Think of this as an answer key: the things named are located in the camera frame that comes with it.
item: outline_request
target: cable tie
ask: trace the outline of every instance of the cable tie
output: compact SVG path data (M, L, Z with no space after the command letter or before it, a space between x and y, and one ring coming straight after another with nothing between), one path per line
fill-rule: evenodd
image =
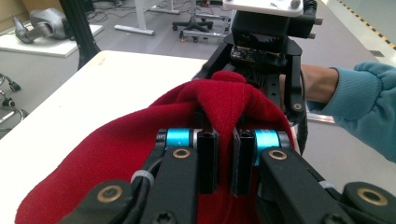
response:
M134 179L137 178L138 176L142 176L148 179L149 185L152 187L154 184L154 175L152 175L149 171L147 170L138 170L134 172L134 174L131 177L131 183L134 182Z
M329 180L322 180L319 182L319 184L324 188L324 189L335 189L336 186L332 181Z

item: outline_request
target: red cloth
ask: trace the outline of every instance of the red cloth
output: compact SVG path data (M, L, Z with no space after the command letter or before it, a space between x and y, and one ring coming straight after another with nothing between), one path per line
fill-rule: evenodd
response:
M233 72L184 83L148 108L91 133L29 192L16 223L56 223L97 184L111 179L129 181L152 150L157 132L193 127L194 111L200 106L219 133L219 185L216 193L199 196L198 223L257 223L256 193L234 197L229 191L233 128L245 113L247 128L286 131L292 138L288 121L277 106Z

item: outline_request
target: bolt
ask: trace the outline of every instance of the bolt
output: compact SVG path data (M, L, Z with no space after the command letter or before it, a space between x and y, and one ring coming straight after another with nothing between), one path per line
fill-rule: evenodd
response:
M178 158L178 159L184 159L190 156L190 151L185 149L185 148L180 148L180 149L176 149L173 152L173 156Z
M291 8L298 8L301 4L301 0L291 0L290 6Z
M299 110L299 109L301 109L303 107L300 104L295 104L295 105L293 105L293 108L296 109L296 110Z
M279 151L279 150L271 150L269 151L269 155L279 161L283 161L285 160L288 155L286 155L286 153L284 153L283 151Z
M323 18L321 18L321 17L315 18L315 21L314 21L315 25L321 25L322 23L323 23Z
M170 212L161 212L154 218L152 224L176 224L176 219Z
M347 224L348 222L338 214L327 214L322 219L323 224Z
M312 33L310 33L310 34L308 35L308 38L309 38L309 39L315 39L315 37L317 37L317 33L315 33L315 32L312 32Z
M103 192L103 196L105 198L111 198L111 197L116 196L118 193L119 193L119 191L116 189L107 189L107 190L105 190L105 192Z

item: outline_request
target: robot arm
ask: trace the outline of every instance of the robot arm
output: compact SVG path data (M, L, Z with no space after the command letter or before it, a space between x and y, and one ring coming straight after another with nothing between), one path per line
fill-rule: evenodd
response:
M72 34L67 30L65 15L55 9L33 10L30 13L30 22L34 27L28 30L18 18L14 18L15 35L26 44L32 44L39 37L50 37L54 39L66 39Z
M23 26L20 19L15 17L13 21L15 24L15 35L26 44L33 43L39 37L51 37L54 34L52 27L44 22L39 23L33 30L29 31Z

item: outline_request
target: black cable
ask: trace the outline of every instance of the black cable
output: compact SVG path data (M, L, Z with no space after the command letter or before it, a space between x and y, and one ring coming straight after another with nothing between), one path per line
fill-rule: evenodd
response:
M124 224L131 223L139 223L139 220L142 216L143 210L146 206L146 201L149 195L150 183L147 178L137 177L141 179L141 186L139 189L139 193L137 194L136 203L131 211L128 213L128 216L123 220Z
M302 82L302 87L303 87L303 100L305 101L305 84L304 84L304 74L303 72L300 72L300 77L301 77L301 82ZM297 143L298 147L300 149L301 155L303 155L303 152L305 150L305 144L306 140L308 139L308 119L306 115L306 109L304 109L304 113L300 117L300 119L297 122Z
M177 4L181 4L181 6L179 6L179 7L174 7L174 9L180 9L181 7L183 7L185 4L187 4L188 2L190 2L190 1L184 1L184 2L182 2L182 3L177 3Z
M213 11L212 7L197 7L196 9L201 11L203 8L209 8L210 11L212 11L212 13L210 13L210 12L201 12L201 14L205 13L205 14L209 14L209 15L215 15L215 12Z
M163 159L156 160L147 168L147 171L154 176L157 175L162 161ZM134 202L134 206L132 207L131 211L128 213L127 217L122 222L124 224L139 223L139 220L143 214L143 210L146 206L149 190L151 188L151 183L147 178L139 176L135 178L132 183L132 186L136 186L136 185L137 188L133 190L134 198L136 198L136 200Z
M117 11L128 11L128 10L134 10L135 7L101 7L101 6L97 6L95 5L95 11L92 13L89 13L87 15L87 19L88 21L94 21L94 22L103 22L107 20L107 16L108 15L113 15L119 18L124 18L132 13L135 13L135 11L131 11L125 15L118 15L112 12L108 12L109 10L117 10ZM95 18L99 15L103 15L102 18L96 20Z
M232 9L224 9L222 7L215 6L216 8L220 9L221 11L232 11Z

